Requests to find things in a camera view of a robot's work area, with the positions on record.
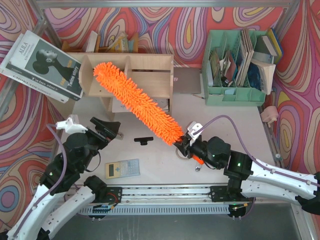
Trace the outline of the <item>white black stapler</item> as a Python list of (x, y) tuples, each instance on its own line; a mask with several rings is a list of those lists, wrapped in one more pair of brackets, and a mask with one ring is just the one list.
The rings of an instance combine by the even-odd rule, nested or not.
[(115, 138), (118, 139), (118, 140), (122, 140), (124, 138), (124, 134), (119, 131)]

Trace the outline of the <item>orange chenille duster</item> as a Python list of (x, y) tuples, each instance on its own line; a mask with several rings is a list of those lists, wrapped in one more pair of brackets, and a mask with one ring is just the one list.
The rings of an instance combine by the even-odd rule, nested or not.
[(111, 62), (94, 67), (93, 75), (100, 85), (112, 93), (130, 112), (169, 146), (181, 141), (182, 127), (166, 114), (143, 89)]

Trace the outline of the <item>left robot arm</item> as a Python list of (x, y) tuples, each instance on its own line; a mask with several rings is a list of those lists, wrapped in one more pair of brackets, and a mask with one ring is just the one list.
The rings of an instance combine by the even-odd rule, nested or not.
[(117, 138), (118, 121), (92, 117), (94, 129), (78, 123), (76, 115), (47, 128), (58, 142), (61, 153), (48, 164), (36, 192), (18, 222), (0, 234), (2, 240), (50, 240), (80, 209), (90, 203), (108, 206), (111, 211), (122, 201), (122, 187), (108, 187), (98, 176), (89, 176), (76, 193), (57, 210), (54, 207), (70, 188), (88, 172), (88, 165)]

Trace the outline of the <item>clear tape roll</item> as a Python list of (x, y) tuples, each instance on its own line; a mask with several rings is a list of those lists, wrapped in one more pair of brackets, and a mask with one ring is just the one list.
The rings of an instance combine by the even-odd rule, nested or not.
[(175, 149), (175, 154), (176, 154), (176, 156), (177, 156), (180, 160), (184, 160), (184, 161), (189, 160), (188, 157), (185, 157), (185, 156), (181, 155), (181, 154), (180, 154), (180, 151), (179, 151), (177, 148)]

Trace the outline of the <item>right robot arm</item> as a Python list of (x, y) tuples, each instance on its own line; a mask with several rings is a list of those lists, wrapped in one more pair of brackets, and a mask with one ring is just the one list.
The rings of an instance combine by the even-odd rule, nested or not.
[(234, 151), (231, 145), (214, 136), (205, 141), (185, 135), (174, 143), (184, 157), (199, 165), (223, 170), (228, 183), (211, 187), (212, 202), (240, 202), (250, 198), (270, 198), (301, 206), (302, 210), (320, 213), (320, 174), (302, 174), (271, 166), (248, 154)]

